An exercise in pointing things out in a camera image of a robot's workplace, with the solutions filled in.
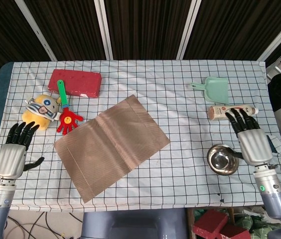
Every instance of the toy hand clapper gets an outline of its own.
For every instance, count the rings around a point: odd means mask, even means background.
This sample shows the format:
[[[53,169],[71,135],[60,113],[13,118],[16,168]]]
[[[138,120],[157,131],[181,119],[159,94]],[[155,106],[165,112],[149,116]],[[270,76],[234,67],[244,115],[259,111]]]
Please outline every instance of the toy hand clapper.
[[[72,131],[72,127],[74,128],[77,127],[75,120],[82,121],[83,117],[69,111],[69,105],[66,99],[64,82],[62,80],[57,81],[57,87],[59,89],[59,94],[61,97],[63,113],[60,116],[61,125],[57,128],[56,132],[61,132],[62,128],[64,128],[62,134],[66,135],[67,132]]]

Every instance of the stainless steel bowl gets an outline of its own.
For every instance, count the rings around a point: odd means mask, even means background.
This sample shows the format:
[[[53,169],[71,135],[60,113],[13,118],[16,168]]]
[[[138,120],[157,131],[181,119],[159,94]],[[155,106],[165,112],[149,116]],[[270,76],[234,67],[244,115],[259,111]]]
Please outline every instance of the stainless steel bowl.
[[[207,153],[209,167],[219,175],[231,175],[239,166],[239,159],[233,156],[234,151],[225,144],[212,146]]]

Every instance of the dustpan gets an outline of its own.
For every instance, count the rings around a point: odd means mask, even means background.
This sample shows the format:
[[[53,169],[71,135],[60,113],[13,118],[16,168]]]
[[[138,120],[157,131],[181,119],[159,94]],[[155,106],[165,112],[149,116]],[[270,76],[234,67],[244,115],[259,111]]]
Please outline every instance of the dustpan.
[[[205,99],[211,102],[228,104],[228,79],[207,77],[205,84],[191,83],[192,88],[205,92]]]

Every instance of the table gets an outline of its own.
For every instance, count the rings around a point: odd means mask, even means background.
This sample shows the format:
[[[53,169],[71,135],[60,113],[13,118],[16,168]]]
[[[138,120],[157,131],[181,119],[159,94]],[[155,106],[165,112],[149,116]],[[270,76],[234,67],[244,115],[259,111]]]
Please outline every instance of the table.
[[[86,204],[59,159],[53,144],[61,137],[58,122],[37,131],[26,162],[40,156],[39,168],[24,172],[16,181],[12,208],[40,211],[108,211],[173,207],[260,205],[262,200],[253,178],[253,167],[240,161],[231,176],[211,171],[206,155],[217,143],[239,151],[238,140],[226,120],[209,121],[202,91],[191,82],[203,83],[208,76],[229,79],[230,104],[259,108],[259,125],[280,137],[270,104],[264,62],[224,60],[66,61],[15,62],[0,72],[0,147],[8,129],[25,110],[25,99],[51,94],[48,81],[54,69],[100,72],[102,85],[97,99],[70,97],[70,108],[85,120],[135,95],[171,143],[137,169]],[[272,164],[279,164],[281,153]]]

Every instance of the red box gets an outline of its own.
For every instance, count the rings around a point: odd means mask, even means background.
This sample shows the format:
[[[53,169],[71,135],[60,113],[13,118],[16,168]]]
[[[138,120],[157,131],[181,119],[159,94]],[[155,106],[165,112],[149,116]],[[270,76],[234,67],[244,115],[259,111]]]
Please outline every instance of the red box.
[[[47,87],[50,92],[59,93],[56,84],[58,80],[63,80],[65,92],[68,96],[97,98],[102,77],[100,73],[96,72],[55,69]]]
[[[205,239],[215,239],[228,221],[228,216],[215,210],[208,210],[193,227],[193,232]]]
[[[250,233],[244,228],[226,224],[217,235],[217,239],[250,239]]]

